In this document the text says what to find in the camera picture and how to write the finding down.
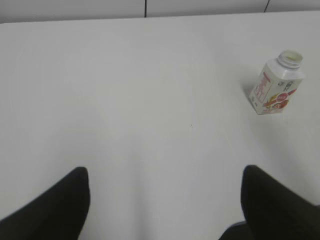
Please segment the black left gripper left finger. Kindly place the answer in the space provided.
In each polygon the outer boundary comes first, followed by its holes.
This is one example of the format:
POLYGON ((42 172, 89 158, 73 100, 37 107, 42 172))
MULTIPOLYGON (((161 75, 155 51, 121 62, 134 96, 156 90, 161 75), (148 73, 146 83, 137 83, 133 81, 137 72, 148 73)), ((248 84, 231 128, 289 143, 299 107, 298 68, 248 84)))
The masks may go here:
POLYGON ((2 240, 77 240, 90 208, 88 170, 76 167, 0 221, 2 240))

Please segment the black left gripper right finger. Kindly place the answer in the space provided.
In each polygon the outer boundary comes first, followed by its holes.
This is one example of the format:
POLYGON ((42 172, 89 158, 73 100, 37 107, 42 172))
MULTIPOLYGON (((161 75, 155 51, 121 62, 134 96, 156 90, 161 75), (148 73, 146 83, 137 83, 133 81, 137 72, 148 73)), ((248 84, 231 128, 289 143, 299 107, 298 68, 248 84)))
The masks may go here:
POLYGON ((222 240, 318 240, 320 207, 300 197, 256 165, 242 174, 240 203, 245 220, 228 227, 222 240))

